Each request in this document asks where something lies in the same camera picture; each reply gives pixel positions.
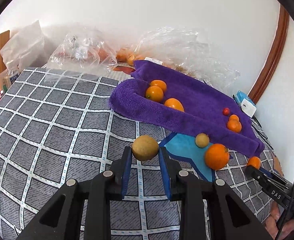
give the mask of silver bolt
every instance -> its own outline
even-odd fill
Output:
[[[181,170],[181,171],[179,171],[179,173],[178,173],[180,176],[182,176],[182,177],[186,177],[186,176],[188,176],[188,171],[185,171],[185,170]]]
[[[224,185],[225,185],[225,181],[223,181],[222,179],[217,179],[217,180],[216,180],[216,184],[217,184],[218,186],[224,186]]]
[[[76,181],[74,179],[68,179],[66,182],[67,186],[74,186],[76,184]]]
[[[112,175],[112,171],[104,171],[103,175],[105,177],[110,177]]]

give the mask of purple cloth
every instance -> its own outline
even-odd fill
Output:
[[[250,118],[232,98],[194,78],[149,61],[137,60],[135,68],[131,74],[134,79],[121,82],[109,99],[109,105],[116,113],[176,133],[194,137],[205,133],[211,143],[221,143],[247,157],[260,156],[264,144],[256,138]],[[164,101],[178,99],[185,113],[144,97],[149,83],[155,79],[167,84]],[[227,129],[228,117],[223,115],[225,107],[239,117],[242,124],[240,133]]]

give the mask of gray tablecloth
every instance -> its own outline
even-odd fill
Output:
[[[88,74],[71,77],[57,70],[47,74],[60,80],[45,82],[43,68],[24,70],[0,101],[0,235],[4,239],[15,239],[67,179],[84,181],[107,170],[121,157],[124,146],[141,134],[161,141],[170,133],[108,107],[119,81]],[[245,178],[247,159],[234,151],[230,154],[234,158],[216,177],[224,179],[263,221],[271,199],[253,179]],[[272,154],[266,145],[261,160],[267,170],[273,166]],[[189,163],[180,163],[197,175]],[[158,158],[146,162],[133,158],[126,201],[111,202],[112,239],[178,239],[179,203],[166,199]],[[208,228],[206,203],[204,212]]]

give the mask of white wall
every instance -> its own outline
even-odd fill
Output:
[[[283,54],[257,103],[260,120],[285,177],[294,181],[294,22],[290,19]]]
[[[276,0],[13,0],[0,15],[0,32],[39,20],[52,52],[80,22],[127,43],[161,26],[204,28],[215,55],[240,72],[234,91],[248,93],[272,44]]]

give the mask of plastic bag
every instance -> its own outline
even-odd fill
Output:
[[[156,59],[159,64],[201,80],[230,96],[231,85],[239,72],[213,58],[206,40],[204,31],[162,27],[143,35],[138,44],[123,47],[117,53],[117,60],[133,66],[135,60]]]
[[[7,67],[7,76],[26,67],[41,67],[47,59],[44,51],[44,36],[39,21],[24,27],[16,33],[0,50]]]
[[[79,73],[98,75],[111,71],[117,66],[116,52],[103,38],[100,31],[79,26],[68,33],[64,41],[50,56],[47,71],[68,70],[68,76],[78,77]],[[46,81],[55,82],[58,75],[46,75]]]

